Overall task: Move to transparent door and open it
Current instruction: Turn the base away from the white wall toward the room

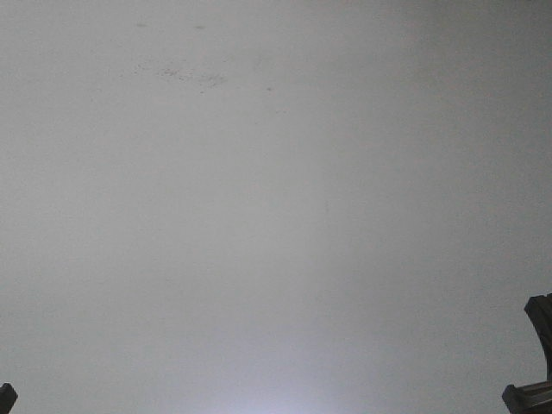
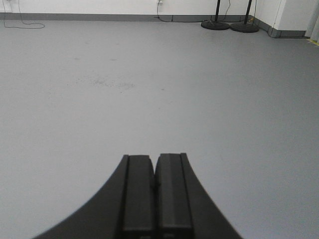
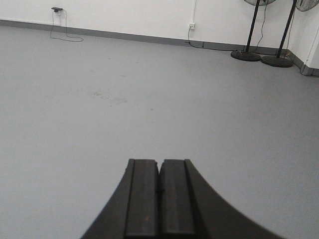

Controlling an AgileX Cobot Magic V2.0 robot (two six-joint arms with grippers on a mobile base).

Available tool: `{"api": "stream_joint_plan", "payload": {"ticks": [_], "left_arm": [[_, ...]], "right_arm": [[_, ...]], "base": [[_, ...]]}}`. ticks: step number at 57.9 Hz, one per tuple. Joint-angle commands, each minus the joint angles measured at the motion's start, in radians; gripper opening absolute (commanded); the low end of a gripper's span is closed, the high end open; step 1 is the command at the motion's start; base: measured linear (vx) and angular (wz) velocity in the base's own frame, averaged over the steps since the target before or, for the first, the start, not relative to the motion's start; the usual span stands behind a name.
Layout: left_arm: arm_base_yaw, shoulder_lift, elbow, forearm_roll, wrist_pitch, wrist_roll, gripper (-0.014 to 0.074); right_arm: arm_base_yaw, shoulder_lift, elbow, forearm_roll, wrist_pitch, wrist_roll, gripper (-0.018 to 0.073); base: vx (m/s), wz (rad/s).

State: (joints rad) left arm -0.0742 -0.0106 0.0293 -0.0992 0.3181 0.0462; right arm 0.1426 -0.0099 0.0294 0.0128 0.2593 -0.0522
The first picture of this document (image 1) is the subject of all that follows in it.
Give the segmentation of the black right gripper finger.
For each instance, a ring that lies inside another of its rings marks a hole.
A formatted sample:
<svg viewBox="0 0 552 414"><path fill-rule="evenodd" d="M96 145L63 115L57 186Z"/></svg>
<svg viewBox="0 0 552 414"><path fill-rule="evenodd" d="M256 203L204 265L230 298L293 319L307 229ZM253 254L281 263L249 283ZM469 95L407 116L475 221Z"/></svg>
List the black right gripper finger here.
<svg viewBox="0 0 552 414"><path fill-rule="evenodd" d="M551 294L531 297L524 307L543 348L546 380L526 386L508 385L502 399L513 414L551 413Z"/></svg>

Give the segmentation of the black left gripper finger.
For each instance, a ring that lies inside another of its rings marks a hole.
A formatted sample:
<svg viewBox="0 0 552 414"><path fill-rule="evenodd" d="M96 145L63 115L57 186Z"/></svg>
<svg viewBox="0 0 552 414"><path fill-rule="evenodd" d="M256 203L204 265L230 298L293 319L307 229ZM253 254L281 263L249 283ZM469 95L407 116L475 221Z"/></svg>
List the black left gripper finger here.
<svg viewBox="0 0 552 414"><path fill-rule="evenodd" d="M2 384L0 387L0 414L9 414L17 398L18 394L10 383Z"/></svg>

